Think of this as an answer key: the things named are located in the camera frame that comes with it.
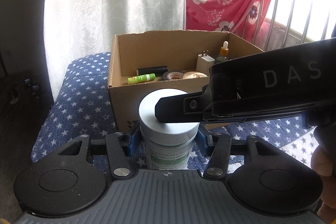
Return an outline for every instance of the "screw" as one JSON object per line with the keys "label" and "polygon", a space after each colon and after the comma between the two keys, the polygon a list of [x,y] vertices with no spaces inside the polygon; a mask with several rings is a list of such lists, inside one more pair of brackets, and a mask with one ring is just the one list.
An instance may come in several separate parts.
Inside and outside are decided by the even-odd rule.
{"label": "screw", "polygon": [[190,109],[195,109],[197,107],[197,102],[195,100],[192,100],[189,103]]}
{"label": "screw", "polygon": [[131,171],[128,170],[127,168],[117,168],[113,171],[113,174],[119,177],[125,177],[129,175],[129,173],[131,173]]}
{"label": "screw", "polygon": [[212,168],[209,168],[209,169],[207,170],[207,173],[208,173],[208,175],[211,175],[211,176],[220,176],[220,175],[222,175],[224,172],[223,172],[223,170],[221,170],[221,168],[212,167]]}

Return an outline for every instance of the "white jar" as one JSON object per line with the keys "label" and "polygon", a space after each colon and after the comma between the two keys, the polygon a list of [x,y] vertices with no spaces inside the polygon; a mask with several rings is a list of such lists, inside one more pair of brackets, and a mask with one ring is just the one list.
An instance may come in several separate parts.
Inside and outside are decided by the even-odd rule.
{"label": "white jar", "polygon": [[149,169],[187,168],[199,123],[159,123],[155,117],[155,105],[160,98],[181,94],[186,92],[175,89],[156,90],[140,103],[140,131]]}

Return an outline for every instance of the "jar lid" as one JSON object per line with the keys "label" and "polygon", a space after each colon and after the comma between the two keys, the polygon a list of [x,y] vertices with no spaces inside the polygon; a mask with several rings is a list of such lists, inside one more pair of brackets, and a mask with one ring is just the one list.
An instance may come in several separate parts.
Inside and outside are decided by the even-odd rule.
{"label": "jar lid", "polygon": [[151,141],[161,145],[180,145],[192,139],[198,130],[199,122],[160,123],[155,117],[155,105],[163,98],[187,92],[175,89],[162,89],[149,93],[140,103],[140,129]]}

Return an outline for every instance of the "dark wall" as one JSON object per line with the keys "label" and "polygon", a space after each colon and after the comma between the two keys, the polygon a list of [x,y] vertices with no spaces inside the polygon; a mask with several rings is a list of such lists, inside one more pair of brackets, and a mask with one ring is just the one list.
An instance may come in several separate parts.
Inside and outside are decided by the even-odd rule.
{"label": "dark wall", "polygon": [[0,51],[9,74],[31,70],[41,84],[43,99],[51,100],[43,14],[44,0],[0,0]]}

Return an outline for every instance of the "metal railing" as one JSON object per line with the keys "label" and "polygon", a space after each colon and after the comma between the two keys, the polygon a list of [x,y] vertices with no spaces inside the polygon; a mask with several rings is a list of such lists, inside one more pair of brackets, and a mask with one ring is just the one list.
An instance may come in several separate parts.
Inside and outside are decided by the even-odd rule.
{"label": "metal railing", "polygon": [[[276,17],[277,9],[278,9],[278,1],[279,0],[275,0],[275,2],[274,2],[273,14],[272,14],[272,18],[271,18],[271,21],[270,21],[270,26],[269,26],[269,30],[268,30],[268,34],[267,34],[267,38],[266,38],[266,42],[265,42],[265,46],[264,46],[264,50],[267,49],[267,46],[268,46],[270,38],[271,38],[271,34],[272,34],[274,22],[275,22],[275,17]],[[263,5],[264,5],[264,0],[261,0],[261,6],[260,6],[259,15],[261,15],[262,12],[263,12],[262,11]],[[285,46],[285,43],[286,43],[286,40],[287,40],[287,37],[288,37],[288,34],[289,34],[289,30],[291,28],[291,23],[292,23],[292,18],[293,18],[293,11],[294,11],[294,5],[295,5],[295,0],[292,0],[291,9],[290,9],[290,13],[289,13],[288,21],[287,21],[286,30],[285,30],[285,35],[284,35],[283,41],[281,43],[281,47]],[[310,16],[311,16],[311,10],[312,10],[312,0],[310,2],[310,8],[309,8],[309,12],[308,12],[308,15],[307,15],[307,18],[306,18],[306,23],[305,23],[305,27],[304,27],[304,30],[303,30],[303,33],[302,33],[302,37],[301,37],[300,43],[304,43],[304,41],[305,41],[305,39],[307,37],[307,32],[308,32],[308,27],[309,27],[309,22],[310,22]],[[322,32],[322,35],[321,35],[321,39],[325,39],[325,37],[326,37],[326,32],[327,32],[328,23],[329,23],[329,17],[330,17],[330,11],[331,11],[331,7],[329,7],[329,11],[328,11],[328,15],[327,15],[327,18],[326,18],[326,21],[325,21],[324,29],[323,29],[323,32]],[[248,19],[248,15],[246,16],[246,22],[245,22],[245,26],[244,26],[242,37],[244,37],[244,34],[245,34],[245,28],[246,28],[247,19]],[[254,32],[252,44],[255,44],[255,40],[256,40],[256,37],[257,37],[257,31],[256,30],[258,30],[259,25],[260,25],[260,17],[258,17],[258,20],[256,22],[256,29],[255,29],[255,32]]]}

